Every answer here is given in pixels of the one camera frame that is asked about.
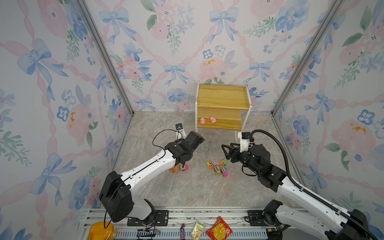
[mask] snack bag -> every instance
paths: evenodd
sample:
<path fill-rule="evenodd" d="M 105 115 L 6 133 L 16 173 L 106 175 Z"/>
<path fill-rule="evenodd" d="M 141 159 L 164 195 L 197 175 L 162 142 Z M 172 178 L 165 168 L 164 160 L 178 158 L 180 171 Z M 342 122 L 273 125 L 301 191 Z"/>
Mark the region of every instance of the snack bag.
<path fill-rule="evenodd" d="M 199 221 L 196 221 L 195 226 L 193 227 L 191 238 L 194 240 L 199 240 L 201 233 L 204 231 L 205 226 Z"/>
<path fill-rule="evenodd" d="M 221 218 L 218 217 L 215 225 L 205 232 L 212 240 L 225 240 L 232 233 L 232 229 Z"/>

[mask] robotic arm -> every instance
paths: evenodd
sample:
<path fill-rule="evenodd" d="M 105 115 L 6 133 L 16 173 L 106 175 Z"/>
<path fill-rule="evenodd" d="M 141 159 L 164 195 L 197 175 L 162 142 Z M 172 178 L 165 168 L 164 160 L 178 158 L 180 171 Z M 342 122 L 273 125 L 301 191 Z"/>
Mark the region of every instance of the robotic arm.
<path fill-rule="evenodd" d="M 262 144 L 255 145 L 253 134 L 261 132 L 271 137 L 283 153 L 286 172 L 271 164 L 270 153 Z M 314 216 L 294 211 L 279 201 L 272 200 L 264 209 L 263 219 L 270 225 L 294 226 L 324 240 L 368 240 L 377 239 L 369 230 L 366 216 L 357 209 L 352 212 L 320 197 L 297 183 L 289 172 L 288 159 L 281 143 L 264 130 L 239 132 L 240 144 L 222 145 L 227 160 L 242 163 L 250 169 L 267 188 L 289 197 Z"/>
<path fill-rule="evenodd" d="M 184 139 L 185 132 L 181 124 L 176 125 L 177 139 L 168 143 L 156 156 L 134 169 L 107 175 L 99 199 L 113 222 L 126 216 L 136 218 L 143 225 L 149 225 L 155 218 L 156 209 L 147 200 L 136 199 L 136 190 L 148 183 L 161 172 L 178 164 L 184 165 L 192 158 L 192 153 L 204 141 L 204 138 L 192 131 Z"/>

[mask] shelf top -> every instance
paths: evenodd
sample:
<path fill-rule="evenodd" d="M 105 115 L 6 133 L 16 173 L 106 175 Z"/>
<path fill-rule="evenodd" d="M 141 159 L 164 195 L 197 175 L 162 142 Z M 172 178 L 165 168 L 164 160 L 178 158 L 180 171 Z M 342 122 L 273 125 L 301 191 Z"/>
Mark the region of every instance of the shelf top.
<path fill-rule="evenodd" d="M 250 105 L 247 88 L 200 84 L 197 106 L 248 110 Z"/>

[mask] wooden board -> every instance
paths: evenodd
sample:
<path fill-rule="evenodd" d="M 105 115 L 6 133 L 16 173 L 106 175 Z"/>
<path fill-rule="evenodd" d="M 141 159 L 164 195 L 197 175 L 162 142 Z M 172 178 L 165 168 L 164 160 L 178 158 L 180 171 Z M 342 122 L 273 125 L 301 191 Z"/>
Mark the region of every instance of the wooden board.
<path fill-rule="evenodd" d="M 219 119 L 238 120 L 241 121 L 240 110 L 235 108 L 212 108 L 200 106 L 197 108 L 198 124 L 200 124 L 200 118 L 205 118 L 209 121 L 210 117 L 214 116 Z"/>
<path fill-rule="evenodd" d="M 214 128 L 214 129 L 226 129 L 226 130 L 241 130 L 241 120 L 228 120 L 216 118 L 216 123 L 213 124 L 209 119 L 206 119 L 205 124 L 201 125 L 200 118 L 197 118 L 198 128 Z"/>
<path fill-rule="evenodd" d="M 199 86 L 197 107 L 234 108 L 248 110 L 247 88 L 241 86 L 205 85 Z"/>

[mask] toy vehicle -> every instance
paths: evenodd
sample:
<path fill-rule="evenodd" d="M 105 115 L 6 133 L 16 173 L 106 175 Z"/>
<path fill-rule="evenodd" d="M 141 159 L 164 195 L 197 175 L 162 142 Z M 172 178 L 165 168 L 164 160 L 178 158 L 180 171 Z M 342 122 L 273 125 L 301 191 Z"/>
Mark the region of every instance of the toy vehicle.
<path fill-rule="evenodd" d="M 187 165 L 187 164 L 186 164 L 186 165 L 184 165 L 184 167 L 183 167 L 182 165 L 180 165 L 180 169 L 181 169 L 181 171 L 189 170 L 189 168 L 188 168 L 188 165 Z"/>
<path fill-rule="evenodd" d="M 228 176 L 228 172 L 227 172 L 227 170 L 225 169 L 225 167 L 222 167 L 222 168 L 221 168 L 221 171 L 222 171 L 223 177 Z"/>
<path fill-rule="evenodd" d="M 207 166 L 208 166 L 209 169 L 213 169 L 214 168 L 214 166 L 212 165 L 211 161 L 207 162 Z"/>
<path fill-rule="evenodd" d="M 221 168 L 219 165 L 214 165 L 214 170 L 216 172 L 216 176 L 219 176 L 221 174 Z"/>

